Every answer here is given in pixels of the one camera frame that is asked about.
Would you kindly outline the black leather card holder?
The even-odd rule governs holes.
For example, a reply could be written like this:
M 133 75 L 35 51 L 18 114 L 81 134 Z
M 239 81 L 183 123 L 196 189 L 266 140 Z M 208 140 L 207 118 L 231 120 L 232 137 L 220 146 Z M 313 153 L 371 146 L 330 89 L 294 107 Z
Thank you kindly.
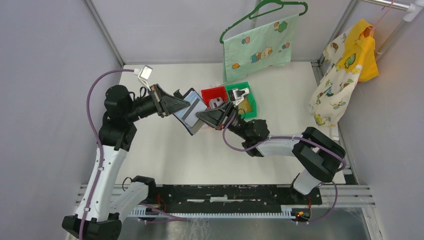
M 179 110 L 173 115 L 186 128 L 188 133 L 193 136 L 205 125 L 205 123 L 197 117 L 196 113 L 206 111 L 208 107 L 194 88 L 190 88 L 183 95 L 183 100 L 190 103 L 189 107 Z

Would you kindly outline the white striped credit card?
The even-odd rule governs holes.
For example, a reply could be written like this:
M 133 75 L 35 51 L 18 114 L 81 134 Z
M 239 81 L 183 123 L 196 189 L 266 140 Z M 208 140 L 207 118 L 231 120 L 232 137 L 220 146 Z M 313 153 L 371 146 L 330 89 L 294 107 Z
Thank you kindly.
M 185 111 L 185 113 L 182 115 L 181 119 L 190 127 L 193 127 L 196 122 L 198 121 L 198 118 L 196 116 L 196 113 L 202 112 L 206 109 L 206 105 L 203 103 L 202 100 L 199 98 L 196 98 L 190 105 L 190 107 Z

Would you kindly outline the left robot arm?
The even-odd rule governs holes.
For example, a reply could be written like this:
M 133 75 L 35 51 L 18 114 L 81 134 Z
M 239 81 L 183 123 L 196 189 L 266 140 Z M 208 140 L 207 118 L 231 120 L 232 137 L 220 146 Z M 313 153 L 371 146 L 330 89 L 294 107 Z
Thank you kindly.
M 94 132 L 98 147 L 87 189 L 76 212 L 64 217 L 62 228 L 79 240 L 118 239 L 133 209 L 157 198 L 155 180 L 136 176 L 129 188 L 112 200 L 118 173 L 137 132 L 135 122 L 154 114 L 164 118 L 190 105 L 179 92 L 170 95 L 158 84 L 135 99 L 123 85 L 110 87 L 105 93 L 102 126 Z

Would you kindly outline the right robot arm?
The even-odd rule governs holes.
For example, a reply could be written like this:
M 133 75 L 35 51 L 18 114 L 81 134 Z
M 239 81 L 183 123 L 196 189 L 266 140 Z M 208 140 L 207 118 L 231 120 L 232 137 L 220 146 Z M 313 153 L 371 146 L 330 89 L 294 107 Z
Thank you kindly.
M 223 136 L 231 132 L 243 139 L 241 147 L 232 146 L 226 138 L 223 139 L 234 151 L 245 152 L 251 157 L 295 157 L 304 168 L 288 191 L 289 199 L 295 204 L 306 201 L 314 188 L 331 183 L 336 173 L 347 165 L 345 150 L 315 127 L 309 126 L 292 135 L 272 135 L 266 120 L 245 121 L 229 101 L 214 109 L 197 112 L 196 116 L 209 127 L 222 131 Z

